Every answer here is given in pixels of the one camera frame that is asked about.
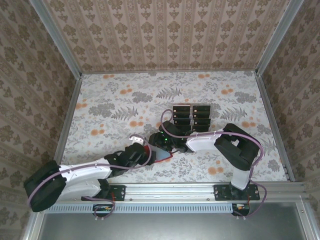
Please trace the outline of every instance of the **metal extrusion frame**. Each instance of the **metal extrusion frame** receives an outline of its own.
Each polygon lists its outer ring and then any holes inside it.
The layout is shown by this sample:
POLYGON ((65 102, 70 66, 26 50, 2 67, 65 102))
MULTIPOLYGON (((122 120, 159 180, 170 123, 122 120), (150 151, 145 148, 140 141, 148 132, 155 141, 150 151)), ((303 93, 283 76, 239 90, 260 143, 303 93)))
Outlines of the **metal extrusion frame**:
MULTIPOLYGON (((184 206, 199 207, 205 206, 202 210, 194 212, 208 212, 214 213, 217 207, 225 206, 225 213, 228 211, 229 204, 231 203, 244 203, 245 201, 215 201, 214 185, 226 184, 225 182, 209 182, 209 183, 122 183, 126 186, 125 200, 118 204, 124 209, 125 207, 136 206, 139 204, 141 207, 152 207, 152 206, 180 206, 180 208, 172 213, 182 213, 185 211, 184 206)), ((305 231, 305 235, 308 240, 319 239, 319 230, 315 224, 315 218, 310 215, 310 207, 307 203, 308 200, 304 184, 302 182, 260 182, 267 189, 266 203, 296 203, 299 217, 305 231)), ((262 188, 258 188, 260 195, 264 194, 262 188)), ((93 206, 94 204, 110 204, 109 202, 99 201, 97 202, 83 202, 83 201, 65 201, 55 204, 54 213, 65 213, 66 207, 68 213, 88 213, 87 210, 81 210, 77 206, 93 206)), ((23 240, 36 240, 39 237, 43 219, 46 214, 52 214, 53 211, 46 210, 40 213, 33 213, 30 217, 29 223, 26 228, 26 234, 23 240)))
POLYGON ((273 133, 276 147, 279 152, 280 159, 282 161, 282 164, 285 165, 285 170, 287 171, 287 175, 289 176, 290 181, 294 182, 295 176, 292 171, 292 168, 291 168, 291 165, 290 165, 287 153, 286 153, 285 145, 284 145, 282 138, 281 138, 281 135, 280 135, 280 131, 279 131, 279 128, 277 125, 277 121, 276 121, 274 112, 271 107, 270 100, 268 98, 268 94, 267 94, 267 90, 266 90, 264 81, 263 81, 261 75, 258 75, 256 73, 255 73, 255 80, 256 80, 256 83, 257 83, 259 91, 260 91, 262 102, 263 102, 265 112, 266 112, 266 115, 267 115, 269 123, 270 123, 270 127, 271 127, 271 130, 273 133))
POLYGON ((43 22, 46 30, 49 32, 52 40, 59 49, 59 52, 63 56, 66 64, 69 66, 69 69, 71 70, 75 79, 79 80, 81 77, 81 68, 77 63, 72 50, 68 47, 67 43, 62 37, 63 35, 56 26, 55 21, 52 19, 52 16, 50 15, 49 10, 46 8, 44 1, 30 0, 30 3, 43 22))
POLYGON ((77 101, 78 101, 78 96, 80 94, 81 90, 81 85, 82 85, 82 79, 79 79, 75 82, 75 86, 73 89, 73 94, 70 100, 69 108, 68 111, 66 112, 65 120, 63 123, 61 135, 58 141, 58 145, 56 147, 56 151, 54 154, 53 159, 57 162, 57 164, 60 164, 64 155, 64 151, 66 148, 66 143, 72 123, 72 119, 75 113, 77 101))
POLYGON ((284 38, 303 2, 304 0, 292 0, 288 3, 287 8, 285 9, 268 45, 266 46, 259 60, 259 63, 256 66, 259 75, 262 75, 266 70, 266 67, 268 66, 272 56, 275 54, 279 44, 284 38))

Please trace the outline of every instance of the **enclosure wall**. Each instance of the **enclosure wall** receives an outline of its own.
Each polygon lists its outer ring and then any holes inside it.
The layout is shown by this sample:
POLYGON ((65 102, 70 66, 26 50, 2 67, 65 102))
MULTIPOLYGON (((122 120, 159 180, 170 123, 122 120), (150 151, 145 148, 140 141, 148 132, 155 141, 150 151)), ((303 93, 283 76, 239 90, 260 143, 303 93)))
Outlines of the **enclosure wall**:
POLYGON ((289 0, 45 0, 83 73, 253 70, 289 0))
POLYGON ((263 80, 298 181, 320 219, 320 2, 305 0, 263 80))
POLYGON ((0 239, 23 233, 23 181, 53 159, 74 85, 30 3, 0 1, 0 239))

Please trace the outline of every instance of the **aluminum corner post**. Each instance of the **aluminum corner post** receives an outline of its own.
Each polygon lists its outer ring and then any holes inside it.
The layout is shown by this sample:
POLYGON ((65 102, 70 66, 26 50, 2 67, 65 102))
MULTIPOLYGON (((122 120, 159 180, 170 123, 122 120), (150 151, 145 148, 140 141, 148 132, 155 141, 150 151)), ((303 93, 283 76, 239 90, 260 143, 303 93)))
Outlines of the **aluminum corner post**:
POLYGON ((43 212, 32 212, 21 240, 38 240, 44 217, 43 212))
POLYGON ((78 97, 81 90, 81 84, 82 84, 82 79, 79 79, 76 81, 73 94, 70 100, 69 108, 65 115, 65 120, 63 123, 61 135, 60 135, 58 145, 56 147, 56 151, 53 158, 58 164, 61 163, 64 155, 64 151, 66 148, 66 143, 67 143, 67 139, 68 139, 71 123, 72 123, 72 118, 75 113, 78 97))
POLYGON ((278 128, 278 125, 277 125, 277 121, 276 121, 274 112, 273 112, 272 107, 271 107, 270 100, 268 98, 268 94, 267 94, 267 90, 266 90, 265 84, 264 84, 263 79, 262 79, 262 77, 260 75, 255 74, 255 79, 256 79, 256 83, 257 83, 259 91, 260 91, 260 95, 261 95, 261 98, 262 98, 262 101, 263 101, 263 105, 264 105, 264 108, 265 108, 266 115, 268 117, 268 120, 269 120, 269 123, 270 123, 270 126, 271 126, 271 130, 272 130, 272 133, 273 133, 273 136, 274 136, 274 141, 275 141, 276 147, 277 147, 278 152, 279 152, 280 159, 281 159, 282 163, 286 167, 287 174, 288 174, 288 176, 290 178, 290 181, 294 182, 295 181, 295 176, 294 176, 294 173, 292 171, 292 168, 291 168, 291 165, 290 165, 287 153, 286 153, 285 145, 284 145, 284 143, 282 141, 282 138, 281 138, 281 135, 280 135, 280 131, 279 131, 279 128, 278 128))
POLYGON ((268 45, 266 46, 258 65, 256 66, 259 75, 262 75, 268 66, 272 56, 275 54, 279 44, 284 38, 288 28, 294 20, 304 0, 291 0, 284 11, 268 45))
POLYGON ((81 77, 81 68, 77 63, 72 50, 68 47, 65 42, 62 33, 58 30, 55 21, 52 19, 50 12, 46 8, 44 1, 42 0, 30 0, 34 10, 39 15, 41 21, 43 22, 46 30, 50 34, 55 45, 59 49, 59 52, 63 56, 66 64, 69 66, 74 78, 79 80, 81 77))

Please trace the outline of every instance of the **floral surface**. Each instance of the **floral surface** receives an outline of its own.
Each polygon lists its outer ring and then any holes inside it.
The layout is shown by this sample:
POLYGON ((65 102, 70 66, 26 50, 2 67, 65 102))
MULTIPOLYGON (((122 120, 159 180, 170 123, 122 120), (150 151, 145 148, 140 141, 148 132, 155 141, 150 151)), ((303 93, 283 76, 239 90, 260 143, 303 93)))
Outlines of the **floral surface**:
MULTIPOLYGON (((286 180, 252 71, 94 74, 82 80, 64 164, 90 162, 123 150, 131 144, 131 134, 149 138, 155 133, 165 109, 198 103, 211 105, 211 130, 234 123, 262 143, 265 156, 255 168, 254 180, 286 180)), ((230 181, 231 176, 232 166, 215 150, 175 153, 109 182, 218 182, 230 181)))

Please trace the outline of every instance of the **black slot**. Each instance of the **black slot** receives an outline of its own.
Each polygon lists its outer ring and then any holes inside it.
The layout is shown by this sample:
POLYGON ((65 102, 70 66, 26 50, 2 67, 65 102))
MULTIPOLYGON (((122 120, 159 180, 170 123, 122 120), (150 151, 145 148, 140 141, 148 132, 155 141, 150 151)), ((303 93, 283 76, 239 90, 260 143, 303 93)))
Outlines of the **black slot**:
POLYGON ((176 125, 176 128, 179 129, 181 132, 191 131, 190 125, 176 125))
POLYGON ((176 118, 173 120, 174 125, 190 125, 190 118, 176 118))
POLYGON ((209 131, 209 125, 193 125, 192 131, 198 132, 198 133, 204 133, 209 131))
POLYGON ((190 105, 173 106, 173 112, 190 112, 190 105))
POLYGON ((210 112, 211 106, 193 106, 193 112, 210 112))
POLYGON ((173 119, 189 119, 190 118, 190 112, 174 112, 173 113, 173 119))
POLYGON ((210 112, 193 112, 192 116, 194 119, 208 119, 210 117, 210 112))
POLYGON ((211 119, 195 119, 194 125, 210 125, 211 119))

